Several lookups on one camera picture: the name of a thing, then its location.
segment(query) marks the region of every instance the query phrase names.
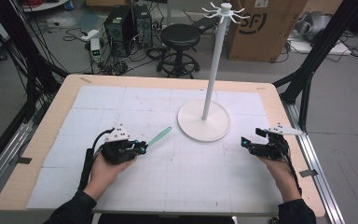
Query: human hand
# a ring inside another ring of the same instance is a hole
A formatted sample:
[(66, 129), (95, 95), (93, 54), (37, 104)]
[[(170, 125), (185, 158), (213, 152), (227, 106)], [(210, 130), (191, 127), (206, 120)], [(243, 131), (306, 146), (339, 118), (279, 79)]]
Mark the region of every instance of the human hand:
[(118, 174), (129, 167), (135, 160), (114, 165), (107, 162), (100, 153), (92, 164), (91, 178), (83, 191), (97, 201), (116, 180)]
[(275, 179), (275, 184), (282, 195), (284, 203), (301, 198), (296, 187), (296, 182), (284, 158), (280, 158), (277, 161), (261, 157), (257, 158), (266, 164), (269, 172)]

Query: cardboard box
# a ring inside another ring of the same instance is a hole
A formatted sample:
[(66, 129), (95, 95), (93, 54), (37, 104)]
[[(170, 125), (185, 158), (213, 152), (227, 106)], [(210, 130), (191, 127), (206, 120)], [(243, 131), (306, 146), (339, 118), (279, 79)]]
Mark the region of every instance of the cardboard box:
[(232, 22), (227, 34), (230, 60), (276, 62), (307, 0), (231, 0), (233, 9), (245, 8), (241, 24)]
[(115, 5), (132, 4), (132, 0), (86, 0), (86, 5), (89, 7), (113, 7)]
[(303, 12), (321, 11), (327, 15), (334, 15), (341, 3), (342, 0), (308, 0)]

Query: wooden table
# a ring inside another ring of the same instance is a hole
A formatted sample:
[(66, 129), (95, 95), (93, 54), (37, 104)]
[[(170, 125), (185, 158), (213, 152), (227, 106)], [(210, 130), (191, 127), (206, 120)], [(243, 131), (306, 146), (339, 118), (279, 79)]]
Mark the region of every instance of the wooden table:
[[(105, 77), (71, 75), (66, 78), (52, 102), (47, 114), (41, 121), (34, 137), (23, 153), (23, 157), (32, 158), (30, 164), (17, 164), (11, 177), (0, 194), (0, 210), (26, 210), (44, 159), (55, 142), (79, 89), (85, 85), (138, 87), (154, 89), (199, 90), (207, 87), (206, 80), (169, 79), (152, 77)], [(217, 91), (256, 92), (260, 95), (270, 126), (280, 122), (290, 126), (289, 119), (283, 109), (279, 94), (269, 83), (249, 83), (216, 81)], [(294, 136), (285, 136), (291, 148), (292, 161), (299, 176), (299, 184), (303, 189), (303, 198), (317, 217), (324, 216), (325, 210), (310, 176), (302, 178), (300, 171), (308, 170), (300, 147)]]

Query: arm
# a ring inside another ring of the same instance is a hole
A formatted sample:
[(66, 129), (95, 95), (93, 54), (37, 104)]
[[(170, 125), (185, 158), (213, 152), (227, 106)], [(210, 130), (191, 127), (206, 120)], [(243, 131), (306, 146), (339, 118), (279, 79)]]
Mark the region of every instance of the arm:
[(314, 224), (316, 217), (313, 211), (301, 199), (296, 182), (284, 161), (272, 161), (259, 158), (264, 162), (275, 179), (275, 184), (282, 195), (283, 203), (279, 205), (279, 223)]
[(132, 163), (133, 161), (126, 161), (113, 165), (99, 154), (92, 165), (91, 177), (86, 188), (83, 191), (79, 190), (74, 198), (56, 209), (45, 224), (91, 223), (91, 210), (97, 204), (96, 201), (116, 180), (118, 174)]

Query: stool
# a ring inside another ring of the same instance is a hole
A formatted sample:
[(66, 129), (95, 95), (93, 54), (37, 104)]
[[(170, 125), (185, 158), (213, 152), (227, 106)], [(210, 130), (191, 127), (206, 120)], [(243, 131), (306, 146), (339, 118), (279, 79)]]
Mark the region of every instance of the stool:
[(200, 42), (200, 33), (197, 28), (186, 24), (173, 24), (162, 30), (160, 38), (168, 49), (176, 52), (163, 56), (157, 65), (157, 71), (163, 70), (168, 74), (167, 77), (189, 75), (193, 79), (191, 73), (198, 72), (200, 65), (183, 51), (189, 49), (196, 51), (194, 46)]

